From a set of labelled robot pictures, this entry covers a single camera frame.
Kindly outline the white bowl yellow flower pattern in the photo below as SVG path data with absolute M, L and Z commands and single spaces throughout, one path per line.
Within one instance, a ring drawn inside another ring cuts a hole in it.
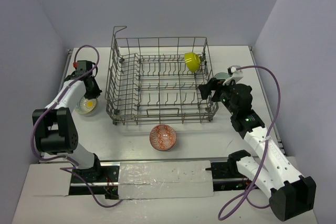
M 75 106 L 75 112 L 82 116 L 94 116 L 98 107 L 98 99 L 82 97 Z

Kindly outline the orange geometric patterned bowl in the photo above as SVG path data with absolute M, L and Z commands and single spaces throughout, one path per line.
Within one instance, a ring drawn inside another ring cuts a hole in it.
M 168 151 L 176 143 L 176 131 L 167 124 L 156 125 L 150 132 L 151 146 L 158 151 Z

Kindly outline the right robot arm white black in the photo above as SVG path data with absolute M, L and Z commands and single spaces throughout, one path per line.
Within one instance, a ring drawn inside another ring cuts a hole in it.
M 211 78 L 198 87 L 202 99 L 213 93 L 212 101 L 221 102 L 231 113 L 230 121 L 241 138 L 260 158 L 257 163 L 246 151 L 229 155 L 228 171 L 233 177 L 244 175 L 251 183 L 248 191 L 259 188 L 280 221 L 286 221 L 313 209 L 316 182 L 303 176 L 274 143 L 268 130 L 252 109 L 251 86 Z

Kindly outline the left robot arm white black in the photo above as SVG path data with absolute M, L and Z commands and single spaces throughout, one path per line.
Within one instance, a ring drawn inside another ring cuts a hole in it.
M 72 112 L 82 115 L 93 112 L 102 91 L 92 73 L 97 67 L 94 62 L 79 60 L 73 65 L 74 72 L 65 78 L 54 100 L 33 112 L 32 147 L 49 154 L 52 160 L 63 158 L 70 162 L 74 173 L 91 183 L 101 178 L 103 169 L 97 155 L 79 144 Z

